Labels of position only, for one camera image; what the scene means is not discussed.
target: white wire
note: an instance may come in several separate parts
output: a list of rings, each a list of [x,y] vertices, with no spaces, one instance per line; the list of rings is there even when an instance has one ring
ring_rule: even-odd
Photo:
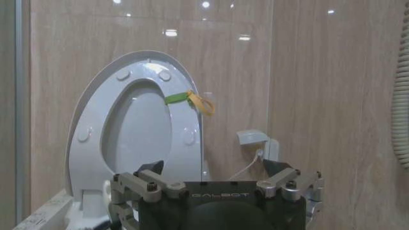
[[[248,164],[242,170],[239,170],[239,171],[227,179],[227,181],[231,180],[231,179],[234,179],[239,174],[242,174],[242,173],[250,168],[250,166],[255,163],[256,158],[258,158],[258,152],[255,152],[254,159],[252,159],[252,161],[250,162],[250,164]]]

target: metal bracket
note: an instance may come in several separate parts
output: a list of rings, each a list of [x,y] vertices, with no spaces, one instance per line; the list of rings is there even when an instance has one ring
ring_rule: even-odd
[[[110,220],[121,223],[127,230],[138,230],[139,224],[133,218],[138,200],[154,203],[161,200],[161,191],[169,198],[182,198],[187,194],[185,183],[169,183],[161,175],[150,170],[117,174],[110,180]]]
[[[292,168],[280,170],[275,175],[262,181],[256,181],[256,190],[262,193],[264,198],[272,198],[275,191],[284,184],[286,181],[292,180],[296,177],[298,171]]]
[[[316,212],[320,211],[323,204],[323,178],[315,172],[296,177],[280,186],[280,194],[286,201],[295,202],[300,196],[306,199],[306,227],[311,225]]]

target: wood grain wall panel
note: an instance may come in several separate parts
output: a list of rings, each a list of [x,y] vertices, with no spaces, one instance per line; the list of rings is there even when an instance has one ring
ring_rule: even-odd
[[[399,0],[275,0],[268,133],[326,178],[316,229],[406,229],[409,175],[390,143]]]
[[[91,77],[127,52],[157,50],[187,69],[214,100],[203,120],[212,179],[251,161],[235,132],[267,130],[271,1],[31,0],[31,210],[63,186],[63,151],[75,102]],[[177,37],[166,37],[175,29]],[[250,41],[238,41],[239,35]],[[262,176],[258,167],[239,179]]]
[[[14,2],[0,0],[0,229],[15,224]]]

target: shower hose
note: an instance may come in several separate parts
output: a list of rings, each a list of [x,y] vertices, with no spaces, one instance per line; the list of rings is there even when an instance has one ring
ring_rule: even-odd
[[[409,2],[404,4],[396,71],[391,105],[392,151],[404,169],[409,169]]]

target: toilet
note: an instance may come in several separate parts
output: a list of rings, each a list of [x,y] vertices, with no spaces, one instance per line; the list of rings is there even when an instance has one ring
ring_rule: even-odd
[[[65,174],[70,218],[91,225],[107,218],[102,184],[115,173],[163,160],[170,181],[202,179],[202,119],[187,102],[163,98],[191,90],[181,64],[155,51],[114,60],[89,83],[70,123]]]

